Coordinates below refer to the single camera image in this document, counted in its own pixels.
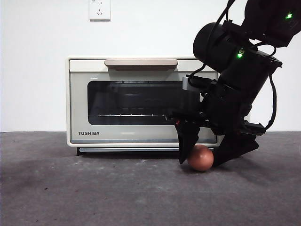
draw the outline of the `white wall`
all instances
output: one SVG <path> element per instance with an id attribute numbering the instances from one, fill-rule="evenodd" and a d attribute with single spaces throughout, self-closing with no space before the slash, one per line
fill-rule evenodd
<path id="1" fill-rule="evenodd" d="M 111 0 L 111 21 L 90 22 L 87 0 L 1 0 L 1 130 L 64 131 L 68 55 L 192 56 L 195 35 L 215 21 L 226 0 Z M 246 0 L 230 12 L 241 23 Z M 301 35 L 276 55 L 277 120 L 271 131 L 301 130 Z M 252 121 L 268 122 L 265 86 Z"/>

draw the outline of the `power outlet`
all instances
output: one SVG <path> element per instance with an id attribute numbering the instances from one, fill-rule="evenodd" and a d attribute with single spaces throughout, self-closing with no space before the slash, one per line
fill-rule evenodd
<path id="1" fill-rule="evenodd" d="M 90 20 L 110 20 L 111 0 L 89 0 Z"/>

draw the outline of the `egg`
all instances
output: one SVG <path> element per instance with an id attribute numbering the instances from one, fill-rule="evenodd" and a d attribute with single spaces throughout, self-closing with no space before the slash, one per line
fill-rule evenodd
<path id="1" fill-rule="evenodd" d="M 188 164 L 197 171 L 206 171 L 213 165 L 213 153 L 204 145 L 195 145 L 187 158 Z"/>

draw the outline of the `black robotic arm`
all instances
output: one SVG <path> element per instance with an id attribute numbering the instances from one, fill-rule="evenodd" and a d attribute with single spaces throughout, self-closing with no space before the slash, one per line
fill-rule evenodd
<path id="1" fill-rule="evenodd" d="M 194 113 L 173 112 L 179 138 L 179 161 L 182 164 L 198 140 L 200 127 L 211 128 L 216 135 L 225 135 L 214 150 L 214 166 L 258 148 L 255 139 L 273 124 L 276 116 L 276 89 L 272 74 L 282 62 L 258 50 L 259 45 L 272 45 L 274 49 L 286 47 L 292 37 L 301 31 L 301 1 L 249 0 L 245 20 L 241 26 L 226 20 L 219 24 L 235 0 L 216 23 L 204 26 L 197 34 L 193 53 L 203 67 L 183 78 L 186 90 L 197 90 L 204 97 Z M 261 42 L 253 44 L 250 39 Z M 208 65 L 221 75 L 211 80 L 195 74 Z M 273 115 L 266 127 L 244 120 L 252 103 L 270 79 L 273 88 Z"/>

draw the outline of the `floor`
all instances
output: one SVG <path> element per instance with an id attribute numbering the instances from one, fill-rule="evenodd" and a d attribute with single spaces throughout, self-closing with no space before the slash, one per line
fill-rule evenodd
<path id="1" fill-rule="evenodd" d="M 301 225 L 301 132 L 206 173 L 176 153 L 75 156 L 63 132 L 0 138 L 2 226 Z"/>

